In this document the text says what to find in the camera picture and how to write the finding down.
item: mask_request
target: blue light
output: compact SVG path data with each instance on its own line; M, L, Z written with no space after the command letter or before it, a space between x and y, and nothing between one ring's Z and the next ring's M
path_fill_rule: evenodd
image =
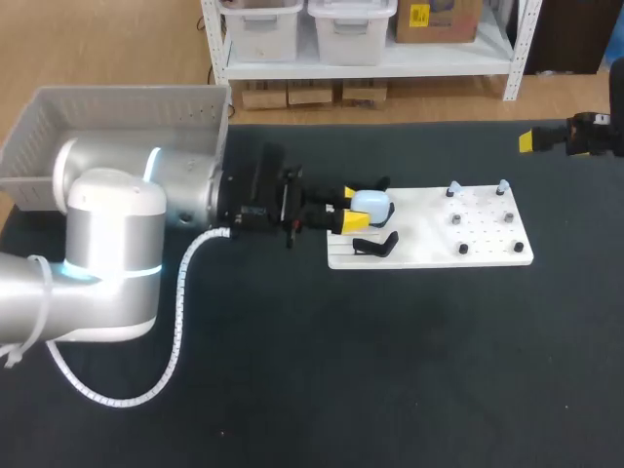
M154 164L156 163L156 156L160 153L161 148L156 146L152 149L152 152L149 153L149 157L147 158L147 163L145 164L145 172L143 173L143 180L149 182L152 178L152 172L154 171Z
M155 275L156 273L160 273L163 269L163 265L155 266L154 268L146 268L144 270L128 270L121 271L119 273L115 273L114 278L116 279L128 279L128 278L142 278L144 276ZM92 273L88 268L84 268L82 266L74 265L69 261L65 260L62 263L62 273L69 277L75 278L77 280L89 280L93 278L100 278L100 276Z

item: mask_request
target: metal shelving unit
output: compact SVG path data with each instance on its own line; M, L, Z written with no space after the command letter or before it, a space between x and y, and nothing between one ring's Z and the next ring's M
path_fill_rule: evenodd
M542 0L518 1L518 36L512 49L505 16L514 0L486 0L474 43L397 44L388 31L386 51L377 66L331 66L320 63L316 28L304 14L297 60L249 63L236 59L227 34L221 33L218 0L202 0L206 34L219 85L229 80L396 78L416 76L508 75L504 100L516 100Z

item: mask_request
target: cardboard box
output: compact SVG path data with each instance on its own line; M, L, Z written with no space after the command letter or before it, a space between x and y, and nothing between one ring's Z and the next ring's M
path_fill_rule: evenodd
M380 78L359 78L344 80L342 84L342 105L380 109L388 95L388 82Z
M399 0L397 42L473 42L484 0Z
M290 80L289 105L333 104L332 80Z
M243 108L283 109L286 108L285 81L248 81L241 92Z

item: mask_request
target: white cable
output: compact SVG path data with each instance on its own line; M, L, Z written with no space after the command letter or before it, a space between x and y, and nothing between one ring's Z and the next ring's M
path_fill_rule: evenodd
M6 344L0 347L0 357L8 354L7 362L4 365L7 369L19 363L23 357L23 353L28 351L28 349L35 344L37 339L39 339L41 332L46 327L48 314L50 313L50 298L52 297L52 269L50 268L50 263L47 258L40 255L31 255L28 259L37 261L41 266L41 272L43 274L43 298L39 306L39 313L37 314L35 325L28 339L22 345Z
M179 269L177 270L177 287L175 290L175 329L172 354L169 358L169 362L167 363L167 368L161 375L158 382L156 382L156 385L154 385L146 393L135 398L116 399L104 397L103 395L94 392L92 389L90 389L84 383L78 380L78 377L76 377L76 375L69 369L67 363L62 358L59 349L57 348L57 345L53 341L48 341L46 344L48 345L48 349L50 350L52 358L55 360L55 363L57 363L60 371L67 378L67 380L69 380L69 383L71 383L76 390L78 390L88 399L93 400L94 402L99 403L100 405L104 405L106 407L131 408L149 402L165 388L165 386L169 383L169 380L172 378L174 371L176 370L177 359L179 358L179 350L182 345L182 325L184 321L184 284L186 282L186 271L188 269L188 265L191 261L191 258L202 244L211 239L216 239L220 237L230 237L229 228L211 229L204 232L203 234L200 234L191 243L191 245L188 246L188 249L186 249L186 253L184 253L182 262L180 263Z

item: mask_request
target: wooden floor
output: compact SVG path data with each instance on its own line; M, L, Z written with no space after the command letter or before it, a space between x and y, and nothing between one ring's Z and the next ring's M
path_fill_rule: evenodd
M203 84L210 67L199 0L0 1L0 140L43 85ZM383 110L244 111L233 124L381 124L561 119L608 112L607 75L527 77L503 102L504 77L392 81ZM0 200L0 220L10 201Z

